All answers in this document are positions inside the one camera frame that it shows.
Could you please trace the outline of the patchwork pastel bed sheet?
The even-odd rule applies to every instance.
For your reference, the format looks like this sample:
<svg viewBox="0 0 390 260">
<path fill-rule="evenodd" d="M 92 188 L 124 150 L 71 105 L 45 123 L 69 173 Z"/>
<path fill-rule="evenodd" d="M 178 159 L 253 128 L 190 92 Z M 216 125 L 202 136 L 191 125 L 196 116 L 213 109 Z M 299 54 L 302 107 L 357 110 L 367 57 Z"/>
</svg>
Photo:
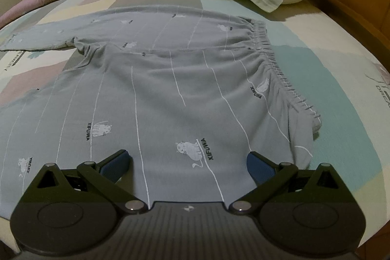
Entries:
<svg viewBox="0 0 390 260">
<path fill-rule="evenodd" d="M 58 0 L 4 27 L 1 45 L 36 25 L 135 6 L 181 6 L 263 22 L 284 77 L 319 117 L 321 126 L 313 135 L 306 168 L 323 161 L 336 168 L 366 217 L 360 256 L 389 255 L 389 73 L 308 1 L 264 13 L 248 0 Z M 1 107 L 47 84 L 82 58 L 74 47 L 1 49 Z"/>
</svg>

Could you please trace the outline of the grey patterned pyjama trousers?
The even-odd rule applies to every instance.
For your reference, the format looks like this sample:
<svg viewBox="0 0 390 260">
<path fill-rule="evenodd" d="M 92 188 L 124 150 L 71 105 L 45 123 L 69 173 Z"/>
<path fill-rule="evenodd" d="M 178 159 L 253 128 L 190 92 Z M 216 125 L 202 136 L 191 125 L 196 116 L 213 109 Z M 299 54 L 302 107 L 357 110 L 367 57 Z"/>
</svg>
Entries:
<svg viewBox="0 0 390 260">
<path fill-rule="evenodd" d="M 258 20 L 181 6 L 109 9 L 30 27 L 7 52 L 74 47 L 82 60 L 1 107 L 1 216 L 47 162 L 74 168 L 117 150 L 131 192 L 232 203 L 254 187 L 256 151 L 308 167 L 319 117 L 284 77 Z"/>
</svg>

